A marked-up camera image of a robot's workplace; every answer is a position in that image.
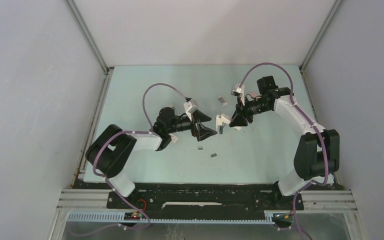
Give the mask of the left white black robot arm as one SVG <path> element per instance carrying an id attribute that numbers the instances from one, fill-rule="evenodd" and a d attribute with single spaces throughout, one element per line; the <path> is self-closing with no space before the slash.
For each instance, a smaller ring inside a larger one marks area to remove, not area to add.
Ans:
<path id="1" fill-rule="evenodd" d="M 93 173 L 119 193 L 118 201 L 125 208 L 133 208 L 138 202 L 138 194 L 134 192 L 135 184 L 126 170 L 131 153 L 162 151 L 172 142 L 171 135 L 177 132 L 190 131 L 197 141 L 203 141 L 217 134 L 216 130 L 204 126 L 210 120 L 211 117 L 200 110 L 190 115 L 176 115 L 173 108 L 164 107 L 150 131 L 122 130 L 116 124 L 109 125 L 84 156 L 92 164 Z"/>

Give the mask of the long white stapler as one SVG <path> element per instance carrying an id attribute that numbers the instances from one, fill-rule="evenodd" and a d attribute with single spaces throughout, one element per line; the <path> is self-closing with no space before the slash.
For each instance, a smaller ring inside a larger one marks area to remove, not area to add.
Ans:
<path id="1" fill-rule="evenodd" d="M 231 123 L 231 118 L 222 113 L 217 114 L 215 118 L 215 126 L 216 126 L 216 132 L 218 135 L 221 135 L 223 133 L 223 128 L 225 125 L 229 125 Z"/>

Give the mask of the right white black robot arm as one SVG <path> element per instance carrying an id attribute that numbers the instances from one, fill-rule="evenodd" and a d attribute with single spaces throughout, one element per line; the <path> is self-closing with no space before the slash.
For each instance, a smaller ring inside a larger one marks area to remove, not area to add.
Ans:
<path id="1" fill-rule="evenodd" d="M 325 185 L 329 175 L 339 169 L 340 136 L 309 117 L 298 104 L 289 87 L 278 87 L 273 76 L 257 80 L 259 95 L 248 99 L 242 84 L 233 87 L 237 97 L 235 112 L 229 126 L 246 127 L 254 116 L 273 111 L 284 119 L 299 138 L 293 158 L 293 170 L 275 184 L 271 204 L 284 209 L 291 196 L 303 191 L 307 185 Z"/>

